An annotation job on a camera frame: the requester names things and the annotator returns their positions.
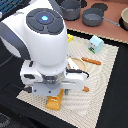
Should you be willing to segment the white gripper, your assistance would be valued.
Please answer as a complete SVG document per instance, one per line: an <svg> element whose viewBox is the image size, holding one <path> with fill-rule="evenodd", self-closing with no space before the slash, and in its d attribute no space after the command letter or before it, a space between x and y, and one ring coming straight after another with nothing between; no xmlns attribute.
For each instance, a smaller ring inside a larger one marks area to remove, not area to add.
<svg viewBox="0 0 128 128"><path fill-rule="evenodd" d="M26 92L40 96L57 96L61 89L83 90L84 81L89 74L80 69L66 68L58 75L45 76L36 70L33 61L26 60L22 65L20 76L26 85L24 88Z"/></svg>

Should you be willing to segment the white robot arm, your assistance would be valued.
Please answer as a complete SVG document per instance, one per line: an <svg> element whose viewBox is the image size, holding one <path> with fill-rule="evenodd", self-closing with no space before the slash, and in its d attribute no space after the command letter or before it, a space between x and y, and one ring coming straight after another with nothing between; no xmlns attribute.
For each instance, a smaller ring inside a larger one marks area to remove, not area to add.
<svg viewBox="0 0 128 128"><path fill-rule="evenodd" d="M24 60L21 80L34 95L84 89L89 74L67 58L67 29L55 0L35 0L2 20L0 38L10 53Z"/></svg>

